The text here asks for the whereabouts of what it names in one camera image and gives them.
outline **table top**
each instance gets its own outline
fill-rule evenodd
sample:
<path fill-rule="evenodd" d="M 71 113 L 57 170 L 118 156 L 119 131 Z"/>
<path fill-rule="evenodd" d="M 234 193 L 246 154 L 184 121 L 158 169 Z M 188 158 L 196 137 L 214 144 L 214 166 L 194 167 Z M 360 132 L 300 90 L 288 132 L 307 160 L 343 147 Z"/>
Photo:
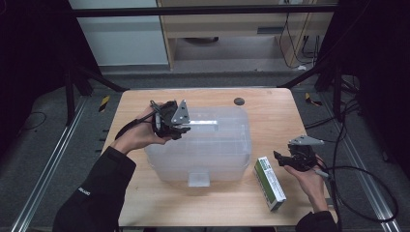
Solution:
<path fill-rule="evenodd" d="M 126 123 L 154 102 L 187 101 L 190 107 L 234 106 L 242 98 L 249 116 L 252 142 L 250 164 L 242 180 L 211 182 L 207 188 L 190 188 L 187 182 L 163 182 L 150 166 L 144 150 L 129 157 L 136 170 L 127 188 L 120 215 L 121 226 L 284 226 L 295 225 L 311 211 L 296 178 L 273 156 L 290 153 L 290 139 L 306 134 L 292 94 L 281 88 L 131 90 L 123 94 L 104 148 Z M 286 195 L 280 208 L 270 212 L 253 174 L 256 160 L 268 157 Z"/>

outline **wall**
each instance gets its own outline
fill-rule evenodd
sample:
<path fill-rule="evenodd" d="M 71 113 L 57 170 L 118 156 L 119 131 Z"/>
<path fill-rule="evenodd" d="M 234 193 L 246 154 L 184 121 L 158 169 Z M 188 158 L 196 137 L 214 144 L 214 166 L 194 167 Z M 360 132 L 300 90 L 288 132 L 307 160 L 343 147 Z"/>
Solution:
<path fill-rule="evenodd" d="M 156 7 L 155 0 L 70 0 L 73 9 Z M 78 19 L 99 66 L 167 65 L 158 16 Z"/>

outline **person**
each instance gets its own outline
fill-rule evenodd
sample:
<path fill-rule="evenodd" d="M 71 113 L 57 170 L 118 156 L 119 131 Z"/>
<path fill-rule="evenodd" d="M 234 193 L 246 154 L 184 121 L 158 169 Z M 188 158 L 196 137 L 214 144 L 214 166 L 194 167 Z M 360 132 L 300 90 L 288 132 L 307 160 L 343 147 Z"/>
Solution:
<path fill-rule="evenodd" d="M 152 110 L 148 106 L 137 119 L 148 115 Z M 118 230 L 118 219 L 124 205 L 126 189 L 136 168 L 136 164 L 127 154 L 150 144 L 163 145 L 170 139 L 156 136 L 150 123 L 140 123 L 114 140 L 93 165 L 85 181 L 58 210 L 52 231 Z M 297 178 L 313 207 L 313 213 L 307 214 L 299 221 L 296 231 L 337 231 L 325 201 L 322 177 L 313 170 L 299 172 L 290 166 L 284 168 Z"/>

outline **floor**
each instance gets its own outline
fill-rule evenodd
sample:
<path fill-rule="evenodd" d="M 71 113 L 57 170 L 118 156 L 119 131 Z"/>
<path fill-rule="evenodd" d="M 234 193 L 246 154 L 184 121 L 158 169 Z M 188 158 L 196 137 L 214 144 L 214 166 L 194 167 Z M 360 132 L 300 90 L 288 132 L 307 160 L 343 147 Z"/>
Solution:
<path fill-rule="evenodd" d="M 305 54 L 300 54 L 300 59 L 310 62 L 312 58 L 304 58 L 304 55 L 309 57 L 313 47 L 314 43 L 308 42 Z M 145 69 L 126 75 L 107 74 L 106 78 L 133 89 L 275 87 L 298 76 L 304 68 L 310 69 L 312 65 L 299 67 L 295 64 L 289 68 L 281 59 L 281 51 L 273 37 L 220 38 L 215 43 L 210 42 L 210 39 L 180 40 L 175 58 L 172 70 Z M 312 89 L 314 81 L 315 76 L 292 89 L 306 126 L 332 115 L 329 110 L 331 107 L 328 106 L 332 91 L 315 93 Z M 48 170 L 50 177 L 45 178 L 45 188 L 33 191 L 38 189 L 36 183 L 44 176 L 44 168 L 48 167 L 61 134 L 66 132 L 64 89 L 58 89 L 36 101 L 33 114 L 10 150 L 10 158 L 0 166 L 0 231 L 10 231 L 12 225 L 25 227 L 29 231 L 49 230 L 56 210 L 78 183 L 82 182 L 85 173 L 98 158 L 121 94 L 98 82 L 92 84 L 95 90 L 93 96 L 76 98 L 76 105 L 83 104 L 84 107 L 78 109 L 82 112 L 78 126 L 69 133 L 70 142 L 61 147 L 62 156 L 54 159 L 58 165 Z M 323 105 L 307 102 L 307 92 Z M 102 98 L 107 95 L 110 96 L 109 104 L 104 112 L 99 112 Z M 354 96 L 350 94 L 342 96 L 343 102 L 352 99 Z M 345 126 L 348 133 L 343 136 L 337 149 L 337 164 L 356 164 L 378 174 L 397 199 L 400 213 L 394 223 L 379 223 L 362 219 L 350 213 L 346 205 L 343 205 L 340 207 L 343 231 L 410 231 L 410 206 L 407 203 L 410 181 L 394 163 L 383 161 L 380 148 L 359 109 L 346 117 Z M 335 140 L 339 130 L 340 124 L 330 121 L 323 126 L 307 129 L 307 133 L 317 138 Z M 323 154 L 324 159 L 331 162 L 334 148 L 335 144 L 330 141 L 316 152 Z M 373 188 L 372 181 L 367 176 L 349 171 L 341 171 L 337 176 L 340 192 L 350 205 L 359 207 L 360 212 L 375 217 L 374 211 L 394 209 L 389 195 L 379 188 Z M 31 193 L 37 199 L 30 201 Z M 31 206 L 34 210 L 25 211 L 25 206 Z M 294 231 L 294 228 L 280 228 L 278 231 Z"/>

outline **gray floor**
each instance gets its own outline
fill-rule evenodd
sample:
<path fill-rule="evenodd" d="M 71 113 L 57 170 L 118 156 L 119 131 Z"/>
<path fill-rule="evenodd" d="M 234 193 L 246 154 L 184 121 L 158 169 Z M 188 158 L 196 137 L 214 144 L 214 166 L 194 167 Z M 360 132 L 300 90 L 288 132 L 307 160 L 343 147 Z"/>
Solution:
<path fill-rule="evenodd" d="M 288 68 L 281 59 L 281 52 L 272 37 L 264 38 L 220 38 L 217 43 L 201 40 L 180 40 L 173 70 L 149 70 L 132 74 L 108 74 L 111 81 L 130 87 L 140 88 L 194 88 L 194 87 L 239 87 L 261 86 L 274 87 L 294 77 L 302 71 Z M 311 84 L 315 78 L 301 83 L 292 93 L 298 105 L 305 125 L 329 118 L 328 108 L 306 102 L 305 93 L 314 91 Z M 59 165 L 36 205 L 34 215 L 30 217 L 29 228 L 49 228 L 55 212 L 74 189 L 81 183 L 100 154 L 106 130 L 109 129 L 121 98 L 98 82 L 92 81 L 94 94 L 91 97 L 77 95 L 76 102 L 85 101 L 78 126 L 73 131 Z M 104 112 L 99 112 L 102 98 L 110 96 Z M 331 91 L 321 93 L 320 100 L 331 95 Z M 343 95 L 348 102 L 354 96 Z M 57 89 L 37 99 L 33 113 L 25 128 L 9 151 L 9 158 L 0 165 L 0 231 L 9 231 L 16 221 L 24 204 L 30 196 L 37 180 L 53 153 L 53 149 L 63 133 L 66 121 L 64 89 Z M 410 209 L 407 196 L 410 194 L 410 181 L 393 162 L 384 162 L 382 151 L 375 142 L 371 129 L 359 111 L 346 117 L 348 136 L 337 150 L 337 165 L 350 165 L 352 157 L 349 139 L 354 145 L 354 152 L 359 155 L 364 166 L 376 174 L 389 187 L 399 203 L 399 215 L 396 218 L 398 230 L 383 229 L 382 224 L 358 217 L 340 206 L 344 231 L 410 231 Z M 336 140 L 337 126 L 330 122 L 321 127 L 307 130 L 313 137 Z M 328 164 L 332 163 L 335 143 L 315 148 Z M 351 171 L 338 171 L 337 185 L 340 194 L 349 205 L 360 212 L 375 217 L 369 194 L 360 181 L 360 175 Z M 390 198 L 381 192 L 388 209 L 393 209 Z M 278 231 L 294 231 L 293 228 L 280 228 Z"/>

